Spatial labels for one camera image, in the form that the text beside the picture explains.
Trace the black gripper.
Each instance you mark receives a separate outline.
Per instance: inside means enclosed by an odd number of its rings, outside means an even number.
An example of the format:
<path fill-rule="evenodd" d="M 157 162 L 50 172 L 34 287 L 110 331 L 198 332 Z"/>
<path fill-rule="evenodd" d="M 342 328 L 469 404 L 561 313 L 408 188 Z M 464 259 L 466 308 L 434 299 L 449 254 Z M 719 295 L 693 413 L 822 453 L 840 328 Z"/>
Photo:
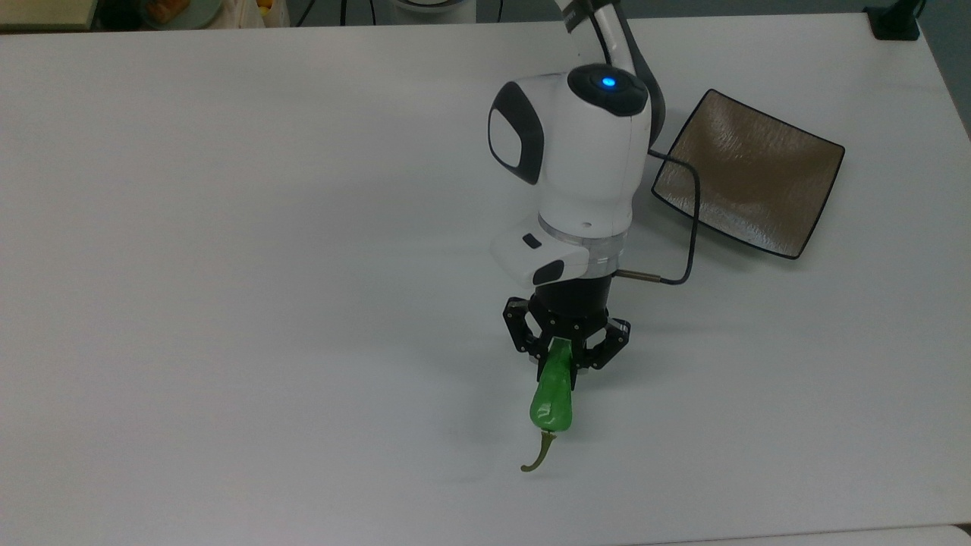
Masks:
<path fill-rule="evenodd" d="M 575 343 L 575 371 L 601 370 L 624 349 L 631 335 L 631 323 L 611 318 L 607 310 L 611 277 L 580 278 L 537 287 L 530 301 L 510 297 L 503 319 L 514 349 L 543 362 L 551 336 L 578 339 Z M 527 318 L 536 321 L 533 331 Z"/>

